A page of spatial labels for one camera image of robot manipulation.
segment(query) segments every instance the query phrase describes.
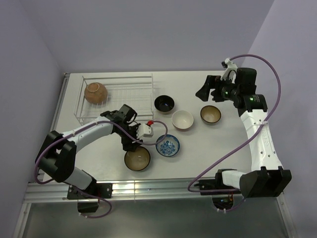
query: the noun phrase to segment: brown ceramic bowl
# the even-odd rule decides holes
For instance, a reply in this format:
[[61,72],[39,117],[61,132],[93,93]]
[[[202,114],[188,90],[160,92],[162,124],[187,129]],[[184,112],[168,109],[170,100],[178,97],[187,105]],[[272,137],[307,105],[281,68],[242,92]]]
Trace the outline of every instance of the brown ceramic bowl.
[[132,171],[141,171],[145,169],[151,161],[149,151],[139,146],[135,152],[127,151],[124,155],[125,165]]
[[201,109],[200,117],[207,125],[213,125],[221,119],[221,112],[218,108],[208,105]]
[[101,83],[91,83],[85,88],[84,96],[90,103],[101,103],[107,98],[108,91]]

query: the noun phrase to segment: bowl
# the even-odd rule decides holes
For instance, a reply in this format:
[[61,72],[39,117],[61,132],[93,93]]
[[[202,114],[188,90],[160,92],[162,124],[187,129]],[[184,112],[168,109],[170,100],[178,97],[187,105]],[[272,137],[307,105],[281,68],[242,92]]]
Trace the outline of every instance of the bowl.
[[151,161],[149,151],[139,146],[135,152],[127,151],[124,155],[124,163],[132,171],[141,171],[145,169]]
[[[158,139],[157,142],[162,140],[164,135],[161,135]],[[159,144],[156,144],[156,149],[160,155],[163,155],[165,157],[171,157],[174,156],[178,153],[180,148],[180,143],[178,139],[170,134],[167,134],[165,139],[160,142]]]
[[200,118],[207,125],[214,125],[221,119],[221,112],[218,108],[208,105],[201,109]]
[[108,91],[101,83],[90,83],[84,91],[84,97],[89,103],[101,103],[107,96]]
[[187,111],[176,111],[172,115],[173,126],[178,130],[187,130],[194,123],[194,117]]
[[162,114],[169,114],[174,106],[174,100],[167,95],[158,96],[154,101],[155,108]]

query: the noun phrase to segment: white table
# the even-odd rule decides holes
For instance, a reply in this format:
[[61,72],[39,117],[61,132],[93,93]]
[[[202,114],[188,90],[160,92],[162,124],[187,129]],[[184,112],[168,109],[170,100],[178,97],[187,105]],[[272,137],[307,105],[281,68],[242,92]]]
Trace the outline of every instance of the white table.
[[[154,80],[154,98],[169,95],[175,100],[175,110],[186,110],[194,116],[194,125],[189,131],[177,131],[170,115],[162,115],[156,110],[154,118],[165,122],[169,134],[180,141],[180,151],[175,157],[163,157],[155,146],[145,146],[151,154],[151,163],[141,172],[133,172],[124,164],[124,154],[120,137],[112,134],[96,140],[83,148],[76,156],[76,166],[91,174],[97,180],[138,180],[138,179],[178,179],[193,178],[213,162],[247,140],[244,126],[232,102],[202,102],[195,93],[202,87],[207,75],[219,75],[221,71],[176,71],[151,72]],[[56,123],[58,132],[69,131],[80,126],[73,114],[78,89],[82,77],[125,77],[149,75],[148,72],[124,73],[73,73],[64,94]],[[206,125],[200,119],[200,110],[205,105],[214,105],[221,111],[222,118],[216,125]],[[164,133],[162,126],[154,127],[155,142]],[[251,170],[251,153],[248,146],[219,164],[206,174],[213,177],[218,169]]]

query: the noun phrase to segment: blue and white patterned bowl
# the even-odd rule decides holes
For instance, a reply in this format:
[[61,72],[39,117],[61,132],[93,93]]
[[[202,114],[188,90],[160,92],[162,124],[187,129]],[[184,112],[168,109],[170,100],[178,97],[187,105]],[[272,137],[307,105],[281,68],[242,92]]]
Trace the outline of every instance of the blue and white patterned bowl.
[[[163,137],[164,135],[160,136],[157,139],[157,142],[162,140]],[[180,143],[175,136],[167,134],[162,142],[156,144],[156,148],[161,155],[165,157],[171,157],[176,155],[179,151]]]

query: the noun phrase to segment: white bowl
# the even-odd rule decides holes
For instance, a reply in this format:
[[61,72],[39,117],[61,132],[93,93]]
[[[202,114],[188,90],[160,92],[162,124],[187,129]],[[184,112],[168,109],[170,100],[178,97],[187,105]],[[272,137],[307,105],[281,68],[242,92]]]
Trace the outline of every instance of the white bowl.
[[172,115],[172,123],[176,129],[186,130],[194,123],[194,117],[187,111],[176,111]]

